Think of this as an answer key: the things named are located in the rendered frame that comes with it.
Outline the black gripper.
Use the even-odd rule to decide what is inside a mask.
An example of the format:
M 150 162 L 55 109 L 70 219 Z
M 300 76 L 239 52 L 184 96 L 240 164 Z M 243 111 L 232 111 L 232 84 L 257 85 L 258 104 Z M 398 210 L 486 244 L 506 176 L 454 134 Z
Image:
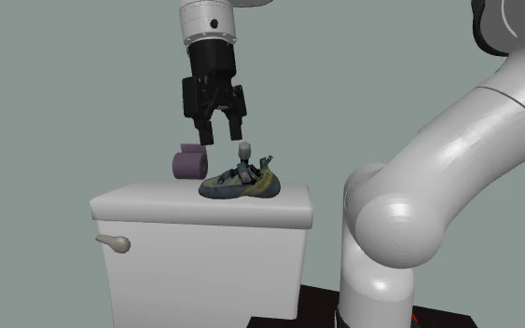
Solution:
M 198 130 L 200 144 L 214 143 L 211 117 L 214 105 L 228 119 L 232 141 L 242 139 L 242 118 L 247 115 L 243 88 L 232 86 L 236 75 L 234 47 L 224 40 L 200 40 L 187 47 L 191 76 L 182 80 L 184 116 Z

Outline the blue green climbing shoe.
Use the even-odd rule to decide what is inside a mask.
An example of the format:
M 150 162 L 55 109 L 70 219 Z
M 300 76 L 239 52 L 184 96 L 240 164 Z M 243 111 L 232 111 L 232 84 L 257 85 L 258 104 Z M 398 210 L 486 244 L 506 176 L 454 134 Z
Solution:
M 258 168 L 247 160 L 241 160 L 235 169 L 204 180 L 198 192 L 210 199 L 274 198 L 281 191 L 281 182 L 269 168 L 272 160 L 272 155 L 262 157 Z

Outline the white toilet tank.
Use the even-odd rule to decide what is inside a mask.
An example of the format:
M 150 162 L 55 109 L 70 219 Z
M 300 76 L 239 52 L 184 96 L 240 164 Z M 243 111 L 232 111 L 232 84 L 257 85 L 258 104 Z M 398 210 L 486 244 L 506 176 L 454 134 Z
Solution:
M 195 180 L 142 181 L 93 198 L 114 328 L 247 328 L 297 316 L 309 188 L 208 199 Z

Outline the dark robot stand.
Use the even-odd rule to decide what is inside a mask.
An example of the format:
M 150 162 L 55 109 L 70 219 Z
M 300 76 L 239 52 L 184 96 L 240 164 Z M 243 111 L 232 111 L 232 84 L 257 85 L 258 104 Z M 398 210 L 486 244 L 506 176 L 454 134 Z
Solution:
M 336 312 L 338 292 L 302 285 L 294 320 L 252 317 L 246 328 L 348 328 Z M 414 306 L 410 328 L 478 328 L 468 315 Z

